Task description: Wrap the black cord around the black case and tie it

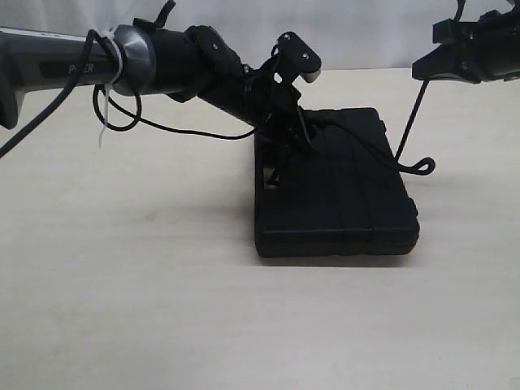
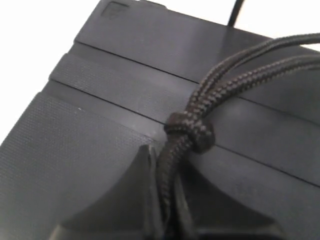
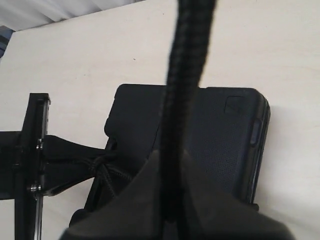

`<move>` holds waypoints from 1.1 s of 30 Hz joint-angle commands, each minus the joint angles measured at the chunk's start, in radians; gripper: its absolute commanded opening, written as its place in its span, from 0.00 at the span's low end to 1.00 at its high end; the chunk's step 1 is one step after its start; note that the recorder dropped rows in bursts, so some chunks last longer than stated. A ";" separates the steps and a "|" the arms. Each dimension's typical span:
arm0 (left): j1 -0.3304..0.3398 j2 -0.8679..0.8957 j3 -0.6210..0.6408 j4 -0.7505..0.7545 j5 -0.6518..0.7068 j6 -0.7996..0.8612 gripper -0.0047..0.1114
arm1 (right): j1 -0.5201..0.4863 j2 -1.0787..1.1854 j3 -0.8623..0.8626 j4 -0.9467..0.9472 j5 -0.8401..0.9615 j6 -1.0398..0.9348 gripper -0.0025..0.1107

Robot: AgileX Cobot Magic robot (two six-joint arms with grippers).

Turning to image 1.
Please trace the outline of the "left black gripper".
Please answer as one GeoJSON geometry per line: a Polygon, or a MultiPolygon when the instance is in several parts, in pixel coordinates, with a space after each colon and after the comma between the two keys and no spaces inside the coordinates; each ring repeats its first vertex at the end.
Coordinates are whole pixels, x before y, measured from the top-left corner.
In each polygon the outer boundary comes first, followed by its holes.
{"type": "Polygon", "coordinates": [[[253,118],[249,121],[250,136],[262,134],[271,141],[271,183],[280,182],[280,174],[291,158],[295,142],[300,153],[313,153],[302,108],[301,93],[287,82],[277,81],[279,56],[272,56],[260,68],[243,65],[244,108],[253,118]]]}

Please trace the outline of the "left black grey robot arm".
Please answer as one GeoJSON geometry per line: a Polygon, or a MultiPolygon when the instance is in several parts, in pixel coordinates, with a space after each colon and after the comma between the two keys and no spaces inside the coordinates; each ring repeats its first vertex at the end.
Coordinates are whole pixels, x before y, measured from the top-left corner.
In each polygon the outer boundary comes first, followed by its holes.
{"type": "Polygon", "coordinates": [[[259,68],[247,66],[212,27],[171,31],[162,21],[134,19],[111,35],[85,37],[27,29],[1,30],[1,125],[15,135],[10,153],[80,86],[140,100],[161,94],[199,98],[248,124],[273,143],[304,156],[313,134],[294,80],[316,79],[317,54],[295,33],[280,36],[259,68]]]}

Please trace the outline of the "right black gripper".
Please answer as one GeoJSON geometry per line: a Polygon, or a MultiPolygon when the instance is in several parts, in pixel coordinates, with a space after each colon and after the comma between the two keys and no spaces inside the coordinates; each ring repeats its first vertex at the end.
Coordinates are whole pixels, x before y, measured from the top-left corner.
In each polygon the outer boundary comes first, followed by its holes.
{"type": "Polygon", "coordinates": [[[476,21],[445,19],[432,26],[433,43],[462,41],[457,51],[441,45],[412,65],[414,80],[461,80],[480,84],[519,78],[519,9],[497,10],[476,21]]]}

